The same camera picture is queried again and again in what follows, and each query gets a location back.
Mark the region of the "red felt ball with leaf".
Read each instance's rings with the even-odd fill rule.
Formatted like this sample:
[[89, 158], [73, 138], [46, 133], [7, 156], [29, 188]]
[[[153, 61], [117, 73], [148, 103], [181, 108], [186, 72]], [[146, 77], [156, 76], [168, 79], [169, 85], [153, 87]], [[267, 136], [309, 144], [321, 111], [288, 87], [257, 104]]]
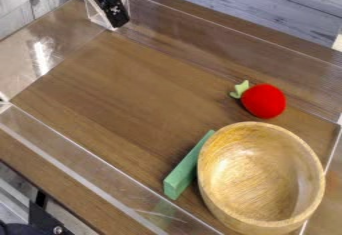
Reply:
[[285, 109], [284, 93], [267, 83], [251, 86], [244, 80], [233, 86], [233, 91], [228, 95], [240, 101], [241, 106], [253, 116], [261, 119], [279, 116]]

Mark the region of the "green rectangular block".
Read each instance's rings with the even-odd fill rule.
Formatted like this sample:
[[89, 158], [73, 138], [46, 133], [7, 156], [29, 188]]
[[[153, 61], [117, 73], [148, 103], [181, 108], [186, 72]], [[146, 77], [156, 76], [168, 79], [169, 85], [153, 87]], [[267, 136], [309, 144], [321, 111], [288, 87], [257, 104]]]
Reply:
[[182, 191], [186, 189], [186, 187], [192, 183], [192, 180], [196, 177], [196, 163], [198, 152], [213, 133], [214, 131], [209, 130], [204, 134], [196, 145], [192, 147], [192, 149], [162, 180], [164, 195], [172, 200], [176, 200], [178, 198]]

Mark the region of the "wooden bowl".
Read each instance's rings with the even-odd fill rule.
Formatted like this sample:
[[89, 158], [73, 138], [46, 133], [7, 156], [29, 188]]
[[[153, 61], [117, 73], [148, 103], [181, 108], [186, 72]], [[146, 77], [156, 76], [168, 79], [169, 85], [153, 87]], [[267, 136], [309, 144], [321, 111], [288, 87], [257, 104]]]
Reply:
[[197, 185], [214, 218], [244, 235], [285, 235], [324, 194], [319, 158], [303, 139], [263, 122], [220, 128], [197, 157]]

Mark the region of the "clear acrylic corner bracket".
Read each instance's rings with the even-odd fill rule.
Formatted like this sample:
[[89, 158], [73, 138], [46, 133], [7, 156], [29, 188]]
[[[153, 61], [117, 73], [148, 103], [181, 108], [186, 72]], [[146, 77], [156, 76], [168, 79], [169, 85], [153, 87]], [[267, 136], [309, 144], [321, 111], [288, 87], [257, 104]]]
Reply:
[[129, 22], [121, 0], [84, 0], [88, 19], [106, 30], [114, 31]]

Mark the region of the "clear acrylic left wall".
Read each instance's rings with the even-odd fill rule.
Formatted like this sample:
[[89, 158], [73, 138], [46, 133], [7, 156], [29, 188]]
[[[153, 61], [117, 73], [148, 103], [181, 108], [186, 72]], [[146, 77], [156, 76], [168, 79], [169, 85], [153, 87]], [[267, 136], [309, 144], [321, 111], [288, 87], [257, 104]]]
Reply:
[[0, 101], [9, 101], [104, 29], [69, 0], [0, 40]]

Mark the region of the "clear acrylic wall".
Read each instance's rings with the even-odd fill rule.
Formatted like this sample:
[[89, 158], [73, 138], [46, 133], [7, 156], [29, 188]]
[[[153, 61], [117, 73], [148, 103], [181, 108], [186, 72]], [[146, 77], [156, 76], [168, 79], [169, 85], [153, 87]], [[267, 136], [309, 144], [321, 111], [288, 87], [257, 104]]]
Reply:
[[104, 29], [69, 0], [0, 40], [0, 101], [9, 101]]
[[337, 57], [309, 55], [154, 0], [122, 2], [125, 37], [236, 82], [277, 86], [291, 105], [323, 118], [342, 117]]
[[0, 103], [0, 161], [102, 235], [222, 235], [10, 103]]

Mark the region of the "clear acrylic back wall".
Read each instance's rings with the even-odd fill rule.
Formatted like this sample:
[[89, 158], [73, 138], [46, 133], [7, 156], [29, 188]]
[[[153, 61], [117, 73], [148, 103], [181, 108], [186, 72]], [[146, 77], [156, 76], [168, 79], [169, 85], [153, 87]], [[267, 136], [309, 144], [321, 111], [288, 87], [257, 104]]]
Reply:
[[291, 105], [323, 118], [342, 117], [337, 57], [309, 55], [154, 0], [122, 2], [125, 37], [236, 82], [277, 86]]

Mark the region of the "clear acrylic front wall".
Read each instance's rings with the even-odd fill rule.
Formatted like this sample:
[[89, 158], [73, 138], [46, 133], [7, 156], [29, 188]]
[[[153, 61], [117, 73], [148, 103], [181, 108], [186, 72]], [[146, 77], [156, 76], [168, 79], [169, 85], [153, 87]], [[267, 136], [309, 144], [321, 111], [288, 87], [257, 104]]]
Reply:
[[102, 235], [222, 235], [10, 103], [0, 103], [0, 161]]

